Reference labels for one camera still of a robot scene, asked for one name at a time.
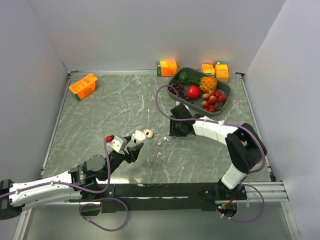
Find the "beige earbud charging case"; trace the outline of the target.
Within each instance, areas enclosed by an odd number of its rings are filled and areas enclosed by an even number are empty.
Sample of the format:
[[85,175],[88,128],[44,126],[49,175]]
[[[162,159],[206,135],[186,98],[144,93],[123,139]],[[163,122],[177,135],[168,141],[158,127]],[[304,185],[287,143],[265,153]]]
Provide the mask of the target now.
[[147,139],[151,139],[154,136],[154,132],[150,129],[145,129],[143,133]]

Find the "white earbud charging case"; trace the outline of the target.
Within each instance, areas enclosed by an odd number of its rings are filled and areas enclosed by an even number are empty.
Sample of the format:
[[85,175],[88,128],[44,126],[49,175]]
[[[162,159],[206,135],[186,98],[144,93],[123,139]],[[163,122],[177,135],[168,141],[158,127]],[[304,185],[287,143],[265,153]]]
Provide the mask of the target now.
[[135,144],[140,144],[142,143],[144,140],[146,139],[146,135],[140,131],[140,130],[136,130],[134,134],[131,135],[131,140],[135,143]]

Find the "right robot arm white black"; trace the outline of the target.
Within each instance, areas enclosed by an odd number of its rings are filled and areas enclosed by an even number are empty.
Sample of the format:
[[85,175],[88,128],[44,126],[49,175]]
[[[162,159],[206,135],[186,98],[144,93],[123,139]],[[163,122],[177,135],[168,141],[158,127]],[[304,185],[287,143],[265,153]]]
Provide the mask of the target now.
[[261,166],[264,167],[267,149],[250,124],[233,126],[198,113],[192,115],[183,104],[175,106],[170,112],[171,136],[186,137],[192,134],[227,147],[231,165],[217,183],[217,193],[223,200],[237,194],[241,182],[253,172],[257,164],[263,162]]

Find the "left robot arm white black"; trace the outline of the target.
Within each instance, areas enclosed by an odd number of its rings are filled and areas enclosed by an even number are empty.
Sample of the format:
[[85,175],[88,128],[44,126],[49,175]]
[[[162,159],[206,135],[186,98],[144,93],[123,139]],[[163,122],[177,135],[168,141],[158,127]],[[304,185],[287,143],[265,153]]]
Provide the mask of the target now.
[[0,218],[18,217],[22,211],[56,201],[95,200],[110,187],[112,173],[122,162],[134,163],[144,143],[132,136],[107,136],[105,155],[96,154],[68,171],[58,175],[17,183],[10,179],[0,182]]

